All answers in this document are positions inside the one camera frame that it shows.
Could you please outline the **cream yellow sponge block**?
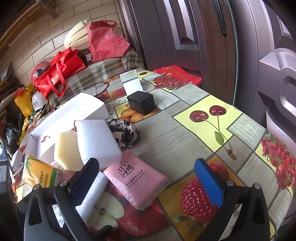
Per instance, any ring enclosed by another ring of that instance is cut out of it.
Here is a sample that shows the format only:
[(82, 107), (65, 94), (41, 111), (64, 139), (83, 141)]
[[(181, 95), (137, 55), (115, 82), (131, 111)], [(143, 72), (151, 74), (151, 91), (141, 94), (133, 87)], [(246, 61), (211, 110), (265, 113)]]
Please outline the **cream yellow sponge block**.
[(84, 164), (78, 150), (77, 133), (68, 130), (59, 133), (55, 141), (54, 161), (64, 170), (80, 171)]

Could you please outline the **white foam piece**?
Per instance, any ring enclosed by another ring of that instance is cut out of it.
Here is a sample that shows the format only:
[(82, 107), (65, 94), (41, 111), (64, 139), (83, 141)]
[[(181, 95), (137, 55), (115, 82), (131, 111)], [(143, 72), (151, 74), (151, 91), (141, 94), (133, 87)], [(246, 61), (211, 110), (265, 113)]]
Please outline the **white foam piece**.
[(104, 175), (104, 173), (99, 172), (94, 179), (93, 184), (89, 188), (86, 196), (84, 197), (82, 203), (75, 207), (76, 211), (85, 223), (87, 223), (88, 219), (90, 218), (95, 204), (102, 196), (108, 182), (109, 180)]

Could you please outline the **yellow plastic bag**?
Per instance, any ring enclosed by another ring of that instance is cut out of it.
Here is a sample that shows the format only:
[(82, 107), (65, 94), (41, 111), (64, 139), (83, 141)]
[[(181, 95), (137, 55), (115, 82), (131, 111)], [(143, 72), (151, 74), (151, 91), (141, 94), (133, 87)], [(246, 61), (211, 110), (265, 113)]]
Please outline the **yellow plastic bag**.
[(32, 97), (35, 93), (34, 85), (18, 88), (15, 93), (15, 103), (21, 110), (24, 117), (30, 116), (33, 112)]

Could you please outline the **bright red tote bag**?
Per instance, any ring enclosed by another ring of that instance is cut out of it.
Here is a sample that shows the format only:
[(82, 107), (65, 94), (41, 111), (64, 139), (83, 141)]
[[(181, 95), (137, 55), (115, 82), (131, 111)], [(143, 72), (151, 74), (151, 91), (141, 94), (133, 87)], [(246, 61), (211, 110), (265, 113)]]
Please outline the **bright red tote bag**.
[(86, 68), (78, 55), (79, 50), (71, 47), (58, 52), (50, 62), (50, 67), (41, 76), (37, 77), (34, 86), (46, 100), (53, 92), (58, 97), (63, 97), (66, 91), (66, 80)]

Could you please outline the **red helmet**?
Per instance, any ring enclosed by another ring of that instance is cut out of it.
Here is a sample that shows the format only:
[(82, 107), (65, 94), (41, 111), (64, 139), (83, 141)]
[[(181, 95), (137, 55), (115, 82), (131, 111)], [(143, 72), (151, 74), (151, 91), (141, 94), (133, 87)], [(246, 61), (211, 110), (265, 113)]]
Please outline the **red helmet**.
[(41, 61), (38, 63), (32, 70), (31, 73), (31, 83), (35, 86), (36, 79), (40, 77), (43, 73), (45, 73), (50, 68), (49, 61)]

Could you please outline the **yellow tissue pack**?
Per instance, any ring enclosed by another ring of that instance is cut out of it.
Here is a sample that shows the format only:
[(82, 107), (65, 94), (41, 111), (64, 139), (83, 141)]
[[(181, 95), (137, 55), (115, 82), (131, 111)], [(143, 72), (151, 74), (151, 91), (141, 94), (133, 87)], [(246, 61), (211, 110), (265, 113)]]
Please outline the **yellow tissue pack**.
[(34, 187), (39, 184), (43, 188), (53, 187), (62, 180), (62, 171), (53, 166), (27, 155), (25, 158), (22, 180)]

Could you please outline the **cow print cloth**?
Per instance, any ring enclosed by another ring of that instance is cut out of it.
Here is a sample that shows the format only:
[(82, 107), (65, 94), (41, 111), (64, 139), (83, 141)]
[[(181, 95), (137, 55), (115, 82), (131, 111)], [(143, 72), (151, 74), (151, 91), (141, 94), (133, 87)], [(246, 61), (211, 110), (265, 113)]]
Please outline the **cow print cloth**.
[(121, 150), (132, 147), (141, 138), (137, 127), (128, 120), (114, 118), (107, 125)]

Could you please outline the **white foam sheet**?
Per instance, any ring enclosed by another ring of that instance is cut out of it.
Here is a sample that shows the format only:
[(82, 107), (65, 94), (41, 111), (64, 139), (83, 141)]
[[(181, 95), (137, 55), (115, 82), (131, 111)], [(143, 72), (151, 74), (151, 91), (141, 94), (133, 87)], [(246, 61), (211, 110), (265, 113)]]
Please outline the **white foam sheet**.
[(99, 162), (101, 169), (120, 163), (122, 152), (106, 121), (77, 120), (75, 127), (78, 150), (83, 164), (91, 158)]

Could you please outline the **pink tissue pack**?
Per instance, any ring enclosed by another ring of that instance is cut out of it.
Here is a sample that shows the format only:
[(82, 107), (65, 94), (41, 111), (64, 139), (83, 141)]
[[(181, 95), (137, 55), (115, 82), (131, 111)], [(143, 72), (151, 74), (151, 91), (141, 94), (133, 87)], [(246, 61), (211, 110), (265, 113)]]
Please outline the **pink tissue pack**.
[(167, 188), (169, 179), (130, 150), (122, 153), (120, 164), (107, 167), (105, 176), (137, 210), (147, 209)]

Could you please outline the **white helmet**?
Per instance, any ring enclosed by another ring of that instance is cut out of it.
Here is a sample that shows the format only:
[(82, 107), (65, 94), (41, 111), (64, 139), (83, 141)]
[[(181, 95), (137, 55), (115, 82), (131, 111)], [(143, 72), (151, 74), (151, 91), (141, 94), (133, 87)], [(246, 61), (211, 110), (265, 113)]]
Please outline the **white helmet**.
[(38, 111), (43, 108), (43, 106), (47, 103), (45, 97), (41, 94), (41, 92), (36, 91), (32, 96), (32, 106), (34, 111)]

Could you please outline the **plaid covered bench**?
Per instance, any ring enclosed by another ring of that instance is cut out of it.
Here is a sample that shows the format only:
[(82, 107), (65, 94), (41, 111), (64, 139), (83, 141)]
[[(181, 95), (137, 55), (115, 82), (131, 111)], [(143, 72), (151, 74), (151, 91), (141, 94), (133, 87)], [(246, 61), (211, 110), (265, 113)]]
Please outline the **plaid covered bench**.
[(55, 108), (109, 78), (137, 68), (144, 68), (144, 61), (133, 49), (129, 50), (123, 57), (106, 59), (91, 64), (86, 69), (66, 79), (66, 89), (62, 97), (51, 93), (49, 104), (51, 108)]

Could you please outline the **white cardboard box tray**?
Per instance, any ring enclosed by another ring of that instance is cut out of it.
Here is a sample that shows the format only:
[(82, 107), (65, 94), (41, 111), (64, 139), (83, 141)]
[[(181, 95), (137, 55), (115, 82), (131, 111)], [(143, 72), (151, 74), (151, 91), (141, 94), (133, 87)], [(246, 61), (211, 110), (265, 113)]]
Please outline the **white cardboard box tray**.
[(76, 120), (107, 120), (106, 105), (98, 98), (80, 93), (49, 114), (26, 134), (25, 155), (32, 155), (46, 163), (53, 162), (56, 138), (59, 133), (74, 128)]

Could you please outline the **cream foam roll stack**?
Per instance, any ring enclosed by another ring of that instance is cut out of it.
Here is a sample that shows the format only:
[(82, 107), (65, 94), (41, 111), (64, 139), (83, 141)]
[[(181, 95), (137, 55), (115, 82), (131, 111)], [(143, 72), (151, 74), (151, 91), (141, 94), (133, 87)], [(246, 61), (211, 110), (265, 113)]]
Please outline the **cream foam roll stack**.
[(89, 20), (80, 21), (66, 35), (64, 47), (66, 49), (84, 50), (90, 47), (87, 25)]

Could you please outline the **grey metal phone stand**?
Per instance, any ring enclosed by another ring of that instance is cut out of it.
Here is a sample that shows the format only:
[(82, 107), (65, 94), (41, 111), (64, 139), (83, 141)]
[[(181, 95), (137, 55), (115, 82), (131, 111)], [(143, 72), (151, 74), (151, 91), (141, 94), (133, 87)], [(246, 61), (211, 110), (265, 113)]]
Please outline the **grey metal phone stand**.
[(119, 75), (119, 77), (127, 96), (137, 91), (144, 92), (136, 70), (130, 70), (128, 72), (122, 73)]

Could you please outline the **black power adapter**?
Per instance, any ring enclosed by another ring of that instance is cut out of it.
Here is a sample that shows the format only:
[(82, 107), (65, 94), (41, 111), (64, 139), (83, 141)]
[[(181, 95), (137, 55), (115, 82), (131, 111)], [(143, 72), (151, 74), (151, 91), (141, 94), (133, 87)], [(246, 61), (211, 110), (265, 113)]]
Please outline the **black power adapter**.
[(127, 97), (130, 108), (137, 113), (147, 115), (156, 109), (152, 94), (136, 91)]

